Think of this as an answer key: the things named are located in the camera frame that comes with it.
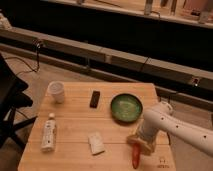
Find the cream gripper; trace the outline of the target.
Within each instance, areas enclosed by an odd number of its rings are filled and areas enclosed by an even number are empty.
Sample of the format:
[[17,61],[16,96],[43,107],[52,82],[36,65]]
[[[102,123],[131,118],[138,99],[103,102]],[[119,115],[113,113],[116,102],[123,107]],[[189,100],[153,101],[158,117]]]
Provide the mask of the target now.
[[150,156],[155,152],[156,141],[147,142],[137,135],[130,135],[126,138],[127,143],[133,148],[134,154],[143,154]]

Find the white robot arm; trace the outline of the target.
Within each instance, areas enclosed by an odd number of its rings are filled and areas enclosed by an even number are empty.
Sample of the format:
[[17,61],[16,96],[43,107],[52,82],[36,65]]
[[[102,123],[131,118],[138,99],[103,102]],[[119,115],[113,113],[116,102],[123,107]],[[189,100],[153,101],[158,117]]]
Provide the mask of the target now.
[[143,121],[127,142],[138,144],[142,153],[150,155],[155,151],[155,141],[160,130],[170,133],[213,157],[213,131],[181,121],[172,116],[173,107],[159,102],[143,111]]

